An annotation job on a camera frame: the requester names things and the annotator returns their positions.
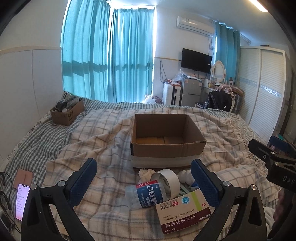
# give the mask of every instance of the sliding wardrobe door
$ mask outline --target sliding wardrobe door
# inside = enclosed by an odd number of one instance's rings
[[[247,124],[251,121],[256,103],[260,80],[260,69],[260,49],[242,48],[237,86],[244,92],[239,113]]]
[[[280,116],[286,84],[283,53],[261,50],[261,76],[250,127],[266,142]]]

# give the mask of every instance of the roll of tape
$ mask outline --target roll of tape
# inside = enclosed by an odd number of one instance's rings
[[[167,185],[169,186],[169,200],[177,197],[180,192],[180,182],[177,175],[170,169],[163,169],[161,171],[153,173],[150,180],[157,180],[161,182],[161,179],[164,179]]]

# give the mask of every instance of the brown box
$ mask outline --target brown box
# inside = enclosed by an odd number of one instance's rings
[[[186,114],[136,114],[131,134],[134,168],[190,167],[206,140]]]
[[[240,96],[244,96],[244,92],[240,88],[238,88],[236,86],[231,86],[231,89],[234,93],[236,93]]]
[[[56,124],[70,126],[76,117],[84,111],[83,99],[81,99],[76,105],[74,105],[68,112],[58,112],[53,111],[53,108],[50,110],[52,115],[52,121]]]
[[[211,211],[200,189],[156,205],[163,234],[190,227],[211,216]]]
[[[26,186],[31,186],[33,180],[33,173],[29,171],[25,171],[23,169],[18,169],[17,174],[15,176],[15,181],[13,187],[18,189],[19,184],[23,184]]]

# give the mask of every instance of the phone screen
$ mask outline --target phone screen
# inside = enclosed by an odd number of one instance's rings
[[[17,189],[17,202],[15,205],[15,217],[22,221],[22,215],[24,214],[25,204],[30,191],[30,187],[19,184]]]

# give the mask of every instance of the plastic bottle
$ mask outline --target plastic bottle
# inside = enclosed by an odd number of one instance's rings
[[[127,186],[125,188],[125,196],[128,207],[132,210],[150,207],[169,200],[163,184],[158,183],[157,180]]]

